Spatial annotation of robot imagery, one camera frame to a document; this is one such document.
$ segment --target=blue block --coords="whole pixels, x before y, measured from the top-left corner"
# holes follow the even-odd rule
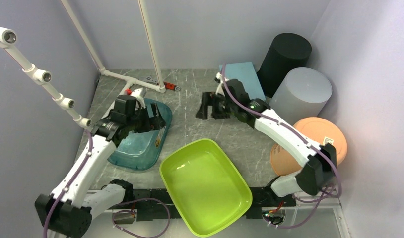
[[[250,99],[266,99],[261,83],[256,75],[255,68],[251,62],[227,64],[225,67],[225,77],[228,79],[235,78],[242,82],[244,89],[249,94]]]

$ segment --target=plastic tray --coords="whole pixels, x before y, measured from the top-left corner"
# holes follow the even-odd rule
[[[163,182],[188,228],[211,236],[239,219],[252,193],[236,167],[210,139],[175,151],[160,165]]]
[[[120,142],[116,151],[107,159],[110,163],[134,171],[145,171],[157,162],[168,129],[170,128],[173,114],[170,108],[156,100],[145,98],[148,114],[153,116],[151,103],[156,103],[166,125],[161,130],[153,130],[145,133],[129,133]]]

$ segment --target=label sticker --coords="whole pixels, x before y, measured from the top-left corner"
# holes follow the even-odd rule
[[[158,133],[157,139],[155,140],[155,146],[156,147],[160,146],[161,139],[162,139],[162,137],[164,135],[164,132],[165,132],[165,127],[161,128],[159,133]]]
[[[334,145],[334,140],[325,136],[325,138],[323,139],[323,145],[325,145],[327,143]]]

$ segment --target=gray cylinder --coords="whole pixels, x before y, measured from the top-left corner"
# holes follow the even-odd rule
[[[269,104],[294,125],[303,118],[317,117],[331,94],[331,83],[323,74],[301,67],[288,72]]]

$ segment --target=translucent blue tray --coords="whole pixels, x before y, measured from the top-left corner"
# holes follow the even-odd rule
[[[160,130],[145,133],[132,133],[122,140],[117,150],[108,158],[114,165],[135,171],[144,171],[151,168],[160,156],[162,146],[171,125],[173,114],[170,108],[156,100],[145,98],[149,116],[153,116],[151,103],[155,102],[166,126]]]

